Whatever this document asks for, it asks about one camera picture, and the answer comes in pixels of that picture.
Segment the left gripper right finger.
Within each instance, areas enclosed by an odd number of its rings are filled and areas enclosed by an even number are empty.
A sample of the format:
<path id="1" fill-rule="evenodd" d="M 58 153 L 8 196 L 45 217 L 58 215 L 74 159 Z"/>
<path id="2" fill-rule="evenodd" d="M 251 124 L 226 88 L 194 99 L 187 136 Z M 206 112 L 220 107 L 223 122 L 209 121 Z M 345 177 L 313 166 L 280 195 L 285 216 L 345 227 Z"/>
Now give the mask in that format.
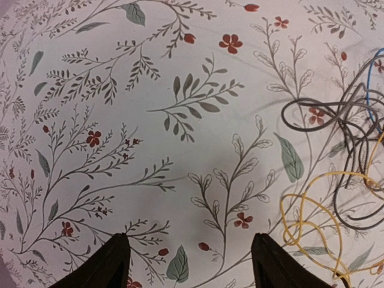
<path id="1" fill-rule="evenodd" d="M 328 283 L 303 268 L 266 233 L 255 234 L 251 257 L 256 287 L 330 287 Z"/>

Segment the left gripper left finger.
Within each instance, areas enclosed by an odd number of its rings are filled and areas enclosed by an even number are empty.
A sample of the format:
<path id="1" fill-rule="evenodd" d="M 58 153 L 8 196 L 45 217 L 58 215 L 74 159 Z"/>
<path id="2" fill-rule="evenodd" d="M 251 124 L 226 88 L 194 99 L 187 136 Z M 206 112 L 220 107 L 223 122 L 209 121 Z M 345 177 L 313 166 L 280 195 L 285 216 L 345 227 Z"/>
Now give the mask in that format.
<path id="1" fill-rule="evenodd" d="M 55 283 L 55 287 L 126 287 L 130 258 L 127 235 L 116 233 L 84 264 Z"/>

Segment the floral tablecloth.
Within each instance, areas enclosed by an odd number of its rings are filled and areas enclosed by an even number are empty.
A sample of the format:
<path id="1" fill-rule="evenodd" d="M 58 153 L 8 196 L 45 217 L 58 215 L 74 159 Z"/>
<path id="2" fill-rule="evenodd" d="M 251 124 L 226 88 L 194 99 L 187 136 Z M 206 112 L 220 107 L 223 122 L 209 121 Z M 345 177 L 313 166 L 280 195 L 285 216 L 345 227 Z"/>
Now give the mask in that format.
<path id="1" fill-rule="evenodd" d="M 2 1 L 1 286 L 116 233 L 127 287 L 256 287 L 256 233 L 382 287 L 383 2 Z"/>

